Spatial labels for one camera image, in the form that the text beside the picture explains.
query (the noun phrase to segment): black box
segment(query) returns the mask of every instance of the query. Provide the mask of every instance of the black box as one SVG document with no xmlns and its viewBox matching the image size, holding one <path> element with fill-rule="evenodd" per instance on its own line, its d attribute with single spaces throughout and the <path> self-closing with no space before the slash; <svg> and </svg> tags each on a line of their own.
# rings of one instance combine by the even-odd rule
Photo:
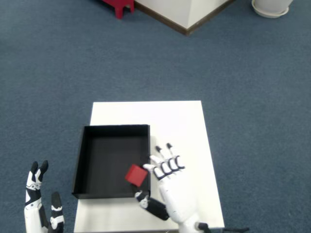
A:
<svg viewBox="0 0 311 233">
<path fill-rule="evenodd" d="M 149 163 L 149 155 L 149 125 L 85 126 L 72 194 L 79 199 L 133 197 L 125 175 L 132 164 Z M 150 174 L 140 189 L 150 193 Z"/>
</svg>

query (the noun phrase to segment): wooden baseboard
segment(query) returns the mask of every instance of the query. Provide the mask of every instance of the wooden baseboard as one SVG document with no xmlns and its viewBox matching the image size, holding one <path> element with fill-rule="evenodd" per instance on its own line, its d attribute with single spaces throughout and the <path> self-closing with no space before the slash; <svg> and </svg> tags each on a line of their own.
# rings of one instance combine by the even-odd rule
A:
<svg viewBox="0 0 311 233">
<path fill-rule="evenodd" d="M 151 10 L 150 8 L 140 4 L 139 2 L 135 2 L 135 8 L 139 9 L 143 13 L 151 16 L 152 18 L 155 18 L 156 20 L 160 21 L 161 23 L 164 23 L 165 25 L 169 26 L 170 28 L 173 28 L 174 30 L 178 31 L 179 33 L 182 33 L 184 35 L 190 35 L 193 33 L 197 28 L 202 26 L 204 23 L 209 21 L 211 18 L 219 14 L 223 9 L 225 9 L 228 5 L 230 5 L 235 0 L 228 0 L 215 10 L 213 10 L 211 13 L 209 13 L 207 16 L 203 17 L 201 20 L 193 24 L 189 28 L 184 28 L 183 26 L 171 21 L 170 19 L 160 15 L 159 13 Z"/>
</svg>

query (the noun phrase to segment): red chair leg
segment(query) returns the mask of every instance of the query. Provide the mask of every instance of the red chair leg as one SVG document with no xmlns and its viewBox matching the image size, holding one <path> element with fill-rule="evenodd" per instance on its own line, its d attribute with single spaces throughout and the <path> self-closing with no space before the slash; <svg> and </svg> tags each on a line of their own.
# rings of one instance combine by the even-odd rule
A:
<svg viewBox="0 0 311 233">
<path fill-rule="evenodd" d="M 134 12 L 134 1 L 130 3 L 130 8 L 131 8 L 131 13 L 133 13 Z"/>
<path fill-rule="evenodd" d="M 115 8 L 116 18 L 122 19 L 123 16 L 123 7 L 116 7 Z"/>
</svg>

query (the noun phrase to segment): white tabletop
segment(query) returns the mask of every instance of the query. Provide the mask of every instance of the white tabletop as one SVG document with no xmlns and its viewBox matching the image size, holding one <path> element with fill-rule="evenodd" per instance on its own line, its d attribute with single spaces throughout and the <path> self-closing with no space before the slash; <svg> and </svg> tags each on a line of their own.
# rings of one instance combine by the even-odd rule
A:
<svg viewBox="0 0 311 233">
<path fill-rule="evenodd" d="M 212 158 L 200 101 L 95 102 L 90 125 L 149 124 L 151 154 L 155 145 L 174 145 L 193 181 L 202 222 L 223 228 Z M 151 196 L 160 201 L 157 181 L 151 178 Z M 176 230 L 141 209 L 134 198 L 78 200 L 75 233 Z"/>
</svg>

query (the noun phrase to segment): red block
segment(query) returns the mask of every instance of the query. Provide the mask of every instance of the red block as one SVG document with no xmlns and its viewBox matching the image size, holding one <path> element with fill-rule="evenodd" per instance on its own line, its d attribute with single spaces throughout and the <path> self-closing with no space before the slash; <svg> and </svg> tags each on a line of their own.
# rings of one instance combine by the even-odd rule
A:
<svg viewBox="0 0 311 233">
<path fill-rule="evenodd" d="M 137 187 L 140 187 L 148 172 L 139 166 L 132 164 L 131 168 L 127 172 L 125 179 Z"/>
</svg>

